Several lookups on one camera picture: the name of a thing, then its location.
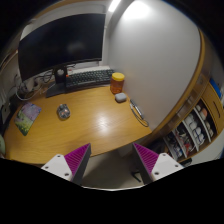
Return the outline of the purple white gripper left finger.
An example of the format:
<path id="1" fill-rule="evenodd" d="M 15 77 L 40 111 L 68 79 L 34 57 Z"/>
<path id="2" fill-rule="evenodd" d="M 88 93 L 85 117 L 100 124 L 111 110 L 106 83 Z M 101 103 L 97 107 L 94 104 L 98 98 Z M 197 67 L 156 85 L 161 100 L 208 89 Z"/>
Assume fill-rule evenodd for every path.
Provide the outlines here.
<path id="1" fill-rule="evenodd" d="M 80 185 L 91 155 L 91 144 L 83 145 L 67 155 L 57 154 L 42 169 Z"/>

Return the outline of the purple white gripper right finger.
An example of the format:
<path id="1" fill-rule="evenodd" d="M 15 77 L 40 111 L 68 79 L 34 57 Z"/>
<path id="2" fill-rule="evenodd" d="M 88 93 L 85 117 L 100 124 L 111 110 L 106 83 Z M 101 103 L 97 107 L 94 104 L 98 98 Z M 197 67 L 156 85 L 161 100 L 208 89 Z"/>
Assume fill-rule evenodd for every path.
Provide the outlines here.
<path id="1" fill-rule="evenodd" d="M 149 184 L 183 169 L 183 166 L 167 153 L 157 154 L 137 143 L 134 143 L 132 147 L 136 165 L 144 184 Z"/>

